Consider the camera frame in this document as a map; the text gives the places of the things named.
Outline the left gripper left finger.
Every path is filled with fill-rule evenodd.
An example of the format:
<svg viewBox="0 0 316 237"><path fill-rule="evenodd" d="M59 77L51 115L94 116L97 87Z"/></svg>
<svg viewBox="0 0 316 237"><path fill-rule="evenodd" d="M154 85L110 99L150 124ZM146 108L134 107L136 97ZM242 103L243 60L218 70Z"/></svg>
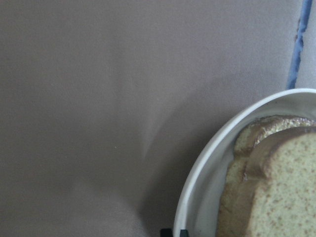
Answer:
<svg viewBox="0 0 316 237"><path fill-rule="evenodd" d="M160 237L172 237L172 229L161 229Z"/></svg>

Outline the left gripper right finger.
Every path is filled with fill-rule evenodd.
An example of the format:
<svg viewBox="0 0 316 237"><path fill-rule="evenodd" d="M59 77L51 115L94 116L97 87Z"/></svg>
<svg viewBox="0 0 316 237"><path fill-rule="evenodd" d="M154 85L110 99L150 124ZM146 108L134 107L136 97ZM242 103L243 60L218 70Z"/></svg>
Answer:
<svg viewBox="0 0 316 237"><path fill-rule="evenodd" d="M180 237L188 237L188 230L180 230Z"/></svg>

